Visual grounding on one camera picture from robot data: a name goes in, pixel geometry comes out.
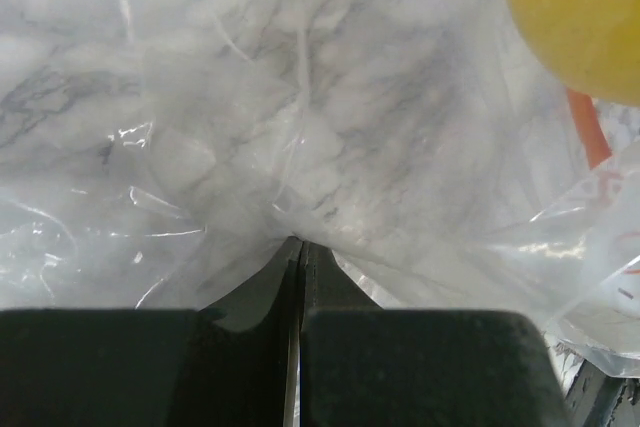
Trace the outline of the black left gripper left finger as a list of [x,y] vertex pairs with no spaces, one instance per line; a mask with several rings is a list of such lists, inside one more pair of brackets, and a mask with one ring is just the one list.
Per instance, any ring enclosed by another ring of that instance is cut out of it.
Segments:
[[302,243],[200,309],[1,315],[5,426],[285,426]]

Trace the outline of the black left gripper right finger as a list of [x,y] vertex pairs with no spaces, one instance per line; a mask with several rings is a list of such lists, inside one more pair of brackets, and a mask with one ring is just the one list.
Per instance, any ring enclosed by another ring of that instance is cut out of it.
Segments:
[[536,326],[511,311],[385,309],[306,244],[304,426],[566,426]]

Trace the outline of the orange zip clear bag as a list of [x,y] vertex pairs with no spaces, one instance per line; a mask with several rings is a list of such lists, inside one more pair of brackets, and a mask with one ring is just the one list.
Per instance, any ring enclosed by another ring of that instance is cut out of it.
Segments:
[[1,0],[1,305],[203,306],[288,236],[639,373],[639,103],[507,0]]

